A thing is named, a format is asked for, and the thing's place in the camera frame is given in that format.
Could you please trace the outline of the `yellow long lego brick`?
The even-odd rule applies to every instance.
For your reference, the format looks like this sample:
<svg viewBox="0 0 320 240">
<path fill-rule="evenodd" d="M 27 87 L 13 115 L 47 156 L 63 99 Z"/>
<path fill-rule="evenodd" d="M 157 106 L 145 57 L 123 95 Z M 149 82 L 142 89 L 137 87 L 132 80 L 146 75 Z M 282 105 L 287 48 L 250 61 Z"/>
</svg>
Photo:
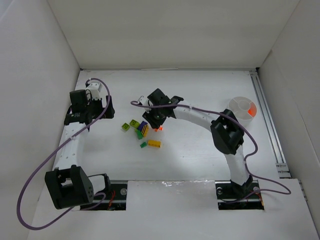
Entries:
<svg viewBox="0 0 320 240">
<path fill-rule="evenodd" d="M 157 141 L 157 140 L 152 140 L 152 139 L 150 139 L 150 140 L 147 141 L 147 144 L 148 144 L 148 146 L 150 146 L 150 147 L 160 148 L 161 145 L 162 145 L 162 142 L 161 142 L 161 141 Z"/>
</svg>

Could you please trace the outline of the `orange round lego piece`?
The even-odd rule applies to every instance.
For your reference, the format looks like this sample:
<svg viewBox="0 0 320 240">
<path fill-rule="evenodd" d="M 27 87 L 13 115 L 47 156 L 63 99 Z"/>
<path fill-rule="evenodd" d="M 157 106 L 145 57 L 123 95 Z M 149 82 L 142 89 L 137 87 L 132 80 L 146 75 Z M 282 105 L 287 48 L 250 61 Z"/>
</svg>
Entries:
<svg viewBox="0 0 320 240">
<path fill-rule="evenodd" d="M 250 108 L 247 112 L 252 118 L 254 118 L 257 114 L 257 106 L 253 102 L 251 102 Z"/>
</svg>

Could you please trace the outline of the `yellow striped curved lego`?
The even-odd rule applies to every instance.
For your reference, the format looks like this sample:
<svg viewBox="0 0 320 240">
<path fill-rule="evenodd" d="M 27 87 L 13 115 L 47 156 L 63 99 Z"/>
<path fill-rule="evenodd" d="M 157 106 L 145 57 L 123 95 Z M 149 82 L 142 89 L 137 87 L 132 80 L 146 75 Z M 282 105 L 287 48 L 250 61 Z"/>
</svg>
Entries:
<svg viewBox="0 0 320 240">
<path fill-rule="evenodd" d="M 143 135 L 143 137 L 145 138 L 148 134 L 148 131 L 149 131 L 149 126 L 146 124 L 142 127 L 142 130 L 141 130 L 141 133 Z"/>
</svg>

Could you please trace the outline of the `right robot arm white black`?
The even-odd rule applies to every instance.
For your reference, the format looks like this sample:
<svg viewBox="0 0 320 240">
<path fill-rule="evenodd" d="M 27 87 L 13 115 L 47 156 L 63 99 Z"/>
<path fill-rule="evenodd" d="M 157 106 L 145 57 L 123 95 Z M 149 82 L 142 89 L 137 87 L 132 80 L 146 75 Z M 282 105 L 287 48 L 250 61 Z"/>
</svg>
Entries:
<svg viewBox="0 0 320 240">
<path fill-rule="evenodd" d="M 196 110 L 184 98 L 176 95 L 169 98 L 158 88 L 147 97 L 141 96 L 138 105 L 145 106 L 142 117 L 153 129 L 158 129 L 167 118 L 174 118 L 210 131 L 215 148 L 224 154 L 229 167 L 231 198 L 242 199 L 249 194 L 253 177 L 245 166 L 245 132 L 231 110 L 225 109 L 218 115 Z"/>
</svg>

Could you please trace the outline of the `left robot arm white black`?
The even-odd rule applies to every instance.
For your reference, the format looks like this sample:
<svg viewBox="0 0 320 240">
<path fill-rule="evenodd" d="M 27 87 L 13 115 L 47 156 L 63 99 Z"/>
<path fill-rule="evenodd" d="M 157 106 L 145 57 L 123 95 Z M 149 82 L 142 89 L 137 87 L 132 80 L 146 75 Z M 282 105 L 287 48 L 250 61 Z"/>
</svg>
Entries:
<svg viewBox="0 0 320 240">
<path fill-rule="evenodd" d="M 62 148 L 56 154 L 56 163 L 46 172 L 44 180 L 56 209 L 89 205 L 95 194 L 105 195 L 112 190 L 106 173 L 87 176 L 81 167 L 90 124 L 95 120 L 112 119 L 115 110 L 112 97 L 106 96 L 106 106 L 95 90 L 70 92 L 71 105 L 64 119 Z"/>
</svg>

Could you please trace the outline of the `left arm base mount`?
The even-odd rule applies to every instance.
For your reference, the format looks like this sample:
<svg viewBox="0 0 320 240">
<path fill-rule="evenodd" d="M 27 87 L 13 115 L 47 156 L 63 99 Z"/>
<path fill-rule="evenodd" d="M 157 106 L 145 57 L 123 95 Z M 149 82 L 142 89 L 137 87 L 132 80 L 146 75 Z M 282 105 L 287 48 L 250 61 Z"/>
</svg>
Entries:
<svg viewBox="0 0 320 240">
<path fill-rule="evenodd" d="M 102 190 L 93 202 L 80 207 L 81 211 L 125 211 L 127 208 L 128 181 L 112 180 L 110 191 Z"/>
</svg>

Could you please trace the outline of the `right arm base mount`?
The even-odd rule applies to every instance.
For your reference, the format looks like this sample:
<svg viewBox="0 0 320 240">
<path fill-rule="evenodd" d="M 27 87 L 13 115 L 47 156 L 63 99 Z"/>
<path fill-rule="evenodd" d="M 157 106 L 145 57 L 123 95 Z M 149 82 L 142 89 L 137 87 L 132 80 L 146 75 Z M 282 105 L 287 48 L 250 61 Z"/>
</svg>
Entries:
<svg viewBox="0 0 320 240">
<path fill-rule="evenodd" d="M 260 193 L 254 193 L 254 188 L 259 188 L 259 183 L 254 180 L 244 193 L 238 193 L 232 188 L 230 181 L 216 181 L 216 197 L 219 210 L 264 210 L 264 203 Z"/>
</svg>

